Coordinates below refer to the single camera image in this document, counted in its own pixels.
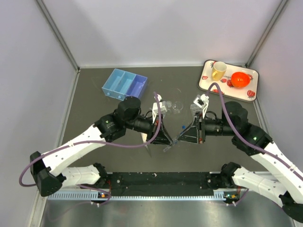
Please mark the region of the clear test tube rack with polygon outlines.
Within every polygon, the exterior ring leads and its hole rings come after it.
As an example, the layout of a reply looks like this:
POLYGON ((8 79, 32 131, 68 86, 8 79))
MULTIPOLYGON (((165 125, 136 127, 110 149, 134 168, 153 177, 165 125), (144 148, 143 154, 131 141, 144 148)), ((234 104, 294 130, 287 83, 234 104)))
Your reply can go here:
POLYGON ((197 106, 196 104, 191 104, 190 105, 190 110, 191 110, 193 118, 195 117, 195 114, 197 112, 201 112, 202 111, 201 107, 197 106))

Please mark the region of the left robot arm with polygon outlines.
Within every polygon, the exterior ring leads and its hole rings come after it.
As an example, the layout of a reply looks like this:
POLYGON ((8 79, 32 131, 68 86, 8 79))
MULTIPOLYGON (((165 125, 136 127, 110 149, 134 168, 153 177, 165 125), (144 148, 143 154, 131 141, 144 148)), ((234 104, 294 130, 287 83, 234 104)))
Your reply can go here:
POLYGON ((33 153, 30 173, 40 195, 46 197, 63 187, 79 184, 105 186, 108 176, 101 164, 87 167, 70 167, 70 164, 105 145, 118 147, 114 141, 125 136, 127 130, 140 133, 143 143, 136 145, 137 148, 149 144, 172 145, 162 123, 167 107, 160 95, 150 112, 151 117, 142 115, 140 99, 126 97, 112 113, 102 116, 79 136, 54 151, 33 153))

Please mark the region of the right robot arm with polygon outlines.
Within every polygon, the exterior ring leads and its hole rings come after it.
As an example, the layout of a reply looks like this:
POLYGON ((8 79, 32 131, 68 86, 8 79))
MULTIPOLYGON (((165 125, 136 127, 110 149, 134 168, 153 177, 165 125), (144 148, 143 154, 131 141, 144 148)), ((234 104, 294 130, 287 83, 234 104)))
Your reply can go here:
POLYGON ((198 111, 178 141, 202 144, 207 136, 231 136, 232 144, 260 163, 274 177, 269 180, 236 163, 223 165, 220 175, 226 187, 241 186, 270 199, 293 220, 303 221, 303 173, 259 126, 248 121, 248 111, 237 102, 222 105, 221 118, 198 111))

